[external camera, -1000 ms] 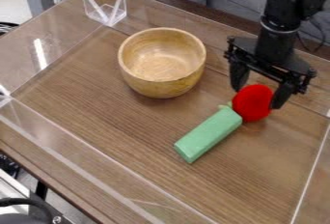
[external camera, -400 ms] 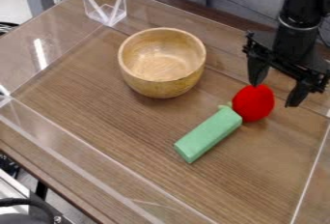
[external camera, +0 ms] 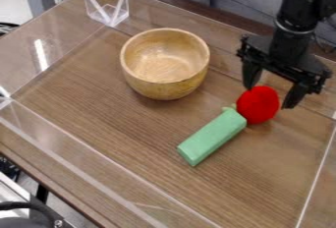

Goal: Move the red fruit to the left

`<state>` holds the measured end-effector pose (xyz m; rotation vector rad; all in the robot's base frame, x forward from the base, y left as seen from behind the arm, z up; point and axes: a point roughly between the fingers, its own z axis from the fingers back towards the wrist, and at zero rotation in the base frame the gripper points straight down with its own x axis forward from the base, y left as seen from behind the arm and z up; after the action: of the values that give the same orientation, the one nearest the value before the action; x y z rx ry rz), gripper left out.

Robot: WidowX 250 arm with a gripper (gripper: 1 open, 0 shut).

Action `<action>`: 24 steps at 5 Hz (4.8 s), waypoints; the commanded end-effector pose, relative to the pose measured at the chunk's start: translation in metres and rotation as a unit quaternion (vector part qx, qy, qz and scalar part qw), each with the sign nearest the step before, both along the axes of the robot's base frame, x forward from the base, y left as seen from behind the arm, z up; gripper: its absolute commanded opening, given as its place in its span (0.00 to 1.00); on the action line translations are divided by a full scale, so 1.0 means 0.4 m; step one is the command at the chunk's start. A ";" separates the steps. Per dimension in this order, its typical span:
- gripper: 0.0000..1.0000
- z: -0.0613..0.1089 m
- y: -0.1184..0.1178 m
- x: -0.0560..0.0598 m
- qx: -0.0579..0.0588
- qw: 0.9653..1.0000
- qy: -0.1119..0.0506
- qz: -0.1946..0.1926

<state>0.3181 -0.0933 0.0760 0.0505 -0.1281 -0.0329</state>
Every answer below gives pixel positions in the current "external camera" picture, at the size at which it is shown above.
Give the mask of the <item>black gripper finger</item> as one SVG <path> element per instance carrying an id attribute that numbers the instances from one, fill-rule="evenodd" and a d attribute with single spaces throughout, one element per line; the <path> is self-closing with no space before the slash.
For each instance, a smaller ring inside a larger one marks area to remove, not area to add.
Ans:
<path id="1" fill-rule="evenodd" d="M 260 81 L 263 67 L 251 61 L 243 62 L 243 84 L 247 89 L 251 89 Z"/>
<path id="2" fill-rule="evenodd" d="M 283 108 L 284 109 L 294 109 L 300 101 L 303 100 L 304 96 L 308 93 L 308 86 L 304 83 L 294 84 L 284 102 L 283 102 Z"/>

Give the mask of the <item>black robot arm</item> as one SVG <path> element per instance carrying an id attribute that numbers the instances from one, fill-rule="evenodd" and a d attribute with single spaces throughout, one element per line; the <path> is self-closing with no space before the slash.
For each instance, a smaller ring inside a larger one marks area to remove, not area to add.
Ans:
<path id="1" fill-rule="evenodd" d="M 284 109 L 295 108 L 307 94 L 319 94 L 332 77 L 328 66 L 310 53 L 310 43 L 319 22 L 335 13 L 336 0 L 283 0 L 274 34 L 244 35 L 240 39 L 236 55 L 243 85 L 252 89 L 264 70 L 291 81 Z"/>

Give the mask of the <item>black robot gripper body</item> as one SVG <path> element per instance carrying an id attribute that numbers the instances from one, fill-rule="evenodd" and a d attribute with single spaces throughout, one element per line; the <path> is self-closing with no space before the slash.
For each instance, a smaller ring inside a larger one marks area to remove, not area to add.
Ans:
<path id="1" fill-rule="evenodd" d="M 332 77 L 328 66 L 308 52 L 299 57 L 276 57 L 271 54 L 272 37 L 244 34 L 240 39 L 240 48 L 236 55 L 242 63 L 251 61 L 267 70 L 291 81 L 294 84 L 304 83 L 308 93 L 320 93 L 326 81 Z"/>

